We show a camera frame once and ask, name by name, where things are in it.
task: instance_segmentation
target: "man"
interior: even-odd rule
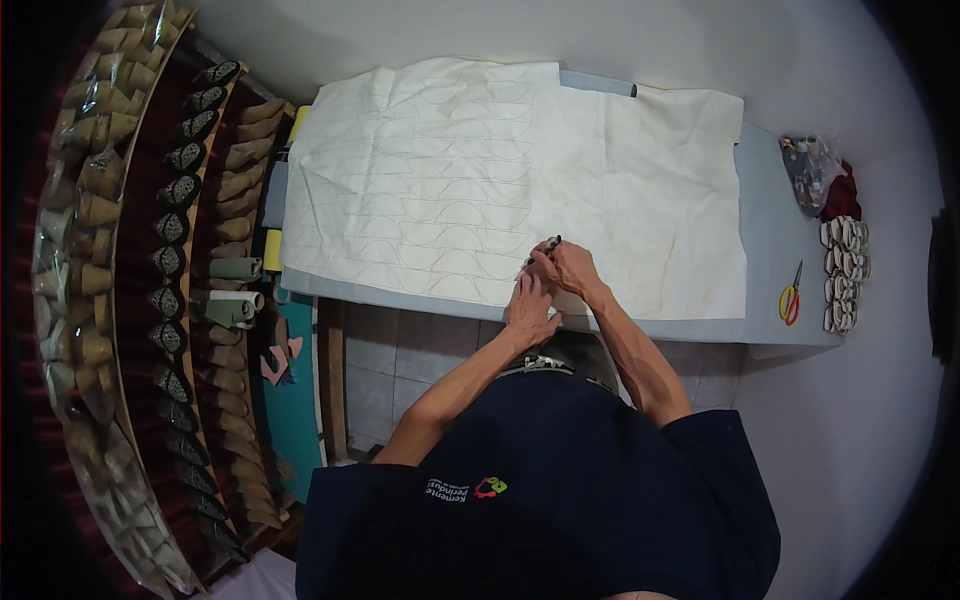
[[[780,533],[738,414],[694,415],[590,253],[544,245],[503,331],[403,414],[373,464],[314,471],[300,600],[766,593]],[[592,310],[636,410],[589,360],[540,348],[562,317],[547,318],[555,286]]]

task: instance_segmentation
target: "teal board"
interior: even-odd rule
[[[289,375],[276,386],[260,377],[281,483],[302,503],[306,503],[313,469],[323,466],[315,401],[313,301],[311,296],[292,294],[287,303],[277,305],[287,320],[290,339],[303,338],[300,354],[288,359],[296,383],[289,382]]]

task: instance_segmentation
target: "traced pattern outline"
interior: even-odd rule
[[[522,227],[536,69],[556,66],[437,59],[322,88],[290,154],[282,262],[381,289],[507,303],[536,243]]]

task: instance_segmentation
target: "scissors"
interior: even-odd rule
[[[780,294],[780,318],[787,326],[796,323],[797,318],[800,317],[800,275],[803,272],[804,262],[801,260],[793,285],[788,285]]]

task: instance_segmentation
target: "hand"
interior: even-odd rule
[[[523,352],[530,346],[542,344],[549,340],[560,320],[562,313],[557,313],[551,319],[546,318],[553,297],[543,292],[540,278],[528,273],[520,275],[514,286],[514,296],[507,306],[507,326],[504,332],[516,335],[523,348]]]
[[[537,261],[536,266],[546,277],[583,300],[603,286],[589,250],[564,240],[547,256],[541,252],[546,245],[547,242],[540,242],[530,252],[530,257]]]

